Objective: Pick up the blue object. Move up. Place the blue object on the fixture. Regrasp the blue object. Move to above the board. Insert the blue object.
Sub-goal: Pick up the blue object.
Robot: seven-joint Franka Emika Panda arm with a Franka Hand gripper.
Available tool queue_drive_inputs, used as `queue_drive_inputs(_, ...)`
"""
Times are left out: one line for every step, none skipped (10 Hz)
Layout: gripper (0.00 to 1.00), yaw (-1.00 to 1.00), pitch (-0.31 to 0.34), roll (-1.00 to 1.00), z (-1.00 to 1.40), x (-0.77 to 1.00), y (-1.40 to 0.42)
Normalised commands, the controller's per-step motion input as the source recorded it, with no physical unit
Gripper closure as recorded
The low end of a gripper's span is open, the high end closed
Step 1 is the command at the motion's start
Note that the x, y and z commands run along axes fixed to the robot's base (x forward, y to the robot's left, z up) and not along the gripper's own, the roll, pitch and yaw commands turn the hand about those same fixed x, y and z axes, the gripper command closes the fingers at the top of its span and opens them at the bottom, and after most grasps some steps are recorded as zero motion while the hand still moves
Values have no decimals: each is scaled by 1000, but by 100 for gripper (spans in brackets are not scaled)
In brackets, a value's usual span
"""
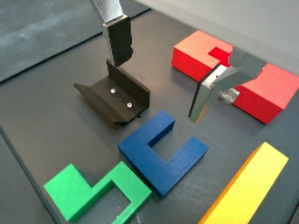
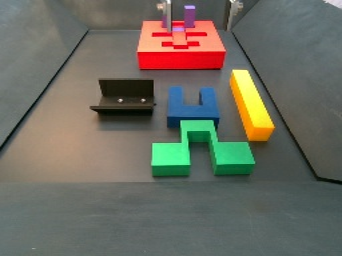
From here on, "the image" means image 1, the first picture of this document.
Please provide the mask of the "black-padded gripper left finger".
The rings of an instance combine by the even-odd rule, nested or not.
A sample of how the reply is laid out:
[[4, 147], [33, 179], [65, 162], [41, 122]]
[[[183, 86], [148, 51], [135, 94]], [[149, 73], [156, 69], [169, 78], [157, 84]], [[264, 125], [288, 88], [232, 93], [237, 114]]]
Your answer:
[[129, 16], [124, 14], [118, 0], [89, 0], [89, 2], [102, 21], [110, 60], [118, 67], [133, 54]]

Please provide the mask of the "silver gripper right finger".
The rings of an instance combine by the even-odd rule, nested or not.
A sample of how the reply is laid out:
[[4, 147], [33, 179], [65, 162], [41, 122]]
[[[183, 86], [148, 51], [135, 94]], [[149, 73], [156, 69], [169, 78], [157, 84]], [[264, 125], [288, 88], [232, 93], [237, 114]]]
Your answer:
[[253, 80], [267, 62], [233, 47], [228, 56], [228, 67], [216, 65], [197, 84], [188, 117], [197, 123], [217, 102], [232, 104], [239, 97], [236, 86]]

